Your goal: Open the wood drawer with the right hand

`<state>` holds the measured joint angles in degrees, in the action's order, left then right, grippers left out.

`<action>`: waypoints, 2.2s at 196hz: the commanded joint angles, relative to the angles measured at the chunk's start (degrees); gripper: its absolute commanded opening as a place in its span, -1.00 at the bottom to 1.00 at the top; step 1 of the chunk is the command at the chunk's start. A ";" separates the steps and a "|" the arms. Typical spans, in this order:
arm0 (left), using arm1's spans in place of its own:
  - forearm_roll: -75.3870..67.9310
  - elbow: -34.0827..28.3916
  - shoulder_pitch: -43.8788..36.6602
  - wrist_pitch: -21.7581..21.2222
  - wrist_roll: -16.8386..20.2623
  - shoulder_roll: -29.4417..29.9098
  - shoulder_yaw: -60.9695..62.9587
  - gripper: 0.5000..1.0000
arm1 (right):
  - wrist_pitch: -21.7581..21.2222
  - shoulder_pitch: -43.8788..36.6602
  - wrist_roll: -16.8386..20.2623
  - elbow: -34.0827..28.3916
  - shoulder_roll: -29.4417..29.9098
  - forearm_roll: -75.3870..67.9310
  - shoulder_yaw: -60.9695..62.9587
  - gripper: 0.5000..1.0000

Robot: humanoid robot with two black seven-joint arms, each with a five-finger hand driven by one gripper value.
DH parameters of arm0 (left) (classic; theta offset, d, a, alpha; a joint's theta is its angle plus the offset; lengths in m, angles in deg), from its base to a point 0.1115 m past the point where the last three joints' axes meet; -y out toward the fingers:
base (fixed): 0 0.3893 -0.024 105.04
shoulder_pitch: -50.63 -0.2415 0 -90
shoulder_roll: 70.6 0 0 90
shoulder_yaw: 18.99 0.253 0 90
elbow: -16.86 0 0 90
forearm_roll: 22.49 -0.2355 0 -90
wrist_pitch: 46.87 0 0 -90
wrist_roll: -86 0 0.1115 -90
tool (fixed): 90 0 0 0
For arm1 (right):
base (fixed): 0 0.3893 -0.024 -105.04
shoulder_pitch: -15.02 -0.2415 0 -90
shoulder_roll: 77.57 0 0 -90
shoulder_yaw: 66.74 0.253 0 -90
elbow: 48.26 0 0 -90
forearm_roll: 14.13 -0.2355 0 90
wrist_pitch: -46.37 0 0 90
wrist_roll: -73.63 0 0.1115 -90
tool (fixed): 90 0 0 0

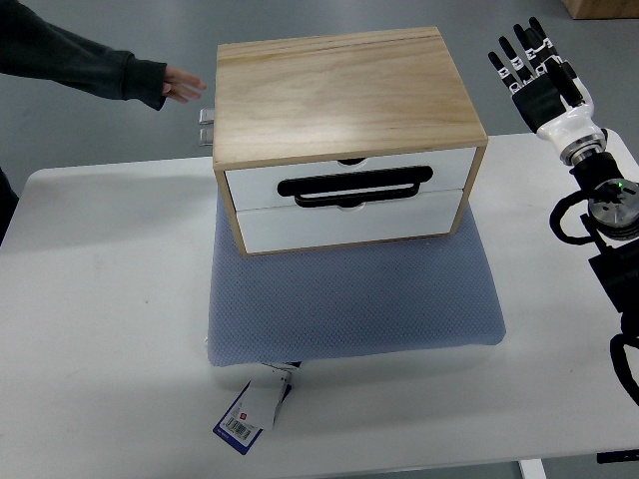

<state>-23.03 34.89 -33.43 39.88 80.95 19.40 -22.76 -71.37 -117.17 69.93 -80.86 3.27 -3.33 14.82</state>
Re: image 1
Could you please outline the person's bare hand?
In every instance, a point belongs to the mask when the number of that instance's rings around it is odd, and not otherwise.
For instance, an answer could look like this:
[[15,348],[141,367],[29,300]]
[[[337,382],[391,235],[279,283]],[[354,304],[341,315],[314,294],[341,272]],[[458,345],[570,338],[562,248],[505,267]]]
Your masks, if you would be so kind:
[[174,66],[165,68],[162,96],[181,104],[201,98],[207,85],[196,75]]

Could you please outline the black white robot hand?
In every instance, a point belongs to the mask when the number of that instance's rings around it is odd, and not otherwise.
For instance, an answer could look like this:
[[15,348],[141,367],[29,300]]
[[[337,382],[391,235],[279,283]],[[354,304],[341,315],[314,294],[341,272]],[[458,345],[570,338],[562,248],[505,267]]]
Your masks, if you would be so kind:
[[567,166],[603,153],[607,134],[592,120],[592,97],[539,20],[531,17],[528,27],[516,24],[513,31],[524,55],[501,36],[498,43],[508,62],[495,52],[488,59],[529,130],[552,144]]

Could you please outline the dark sleeved forearm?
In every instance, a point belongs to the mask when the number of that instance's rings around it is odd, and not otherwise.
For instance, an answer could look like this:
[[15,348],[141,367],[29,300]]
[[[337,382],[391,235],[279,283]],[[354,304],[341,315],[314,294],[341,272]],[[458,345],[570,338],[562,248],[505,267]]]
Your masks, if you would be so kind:
[[50,80],[110,100],[138,100],[159,111],[166,67],[50,24],[18,1],[1,3],[3,74]]

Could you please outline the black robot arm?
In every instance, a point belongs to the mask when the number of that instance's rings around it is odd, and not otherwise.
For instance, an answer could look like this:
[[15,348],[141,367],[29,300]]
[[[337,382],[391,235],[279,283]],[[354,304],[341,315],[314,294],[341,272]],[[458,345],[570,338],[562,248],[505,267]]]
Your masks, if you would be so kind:
[[[637,401],[638,380],[626,349],[638,347],[638,184],[624,178],[614,157],[599,149],[581,155],[570,174],[579,190],[556,204],[549,225],[567,244],[593,243],[598,248],[599,254],[589,264],[621,314],[620,332],[610,340],[613,370],[626,393]],[[581,202],[587,206],[587,213],[580,217],[586,235],[573,237],[561,222]]]

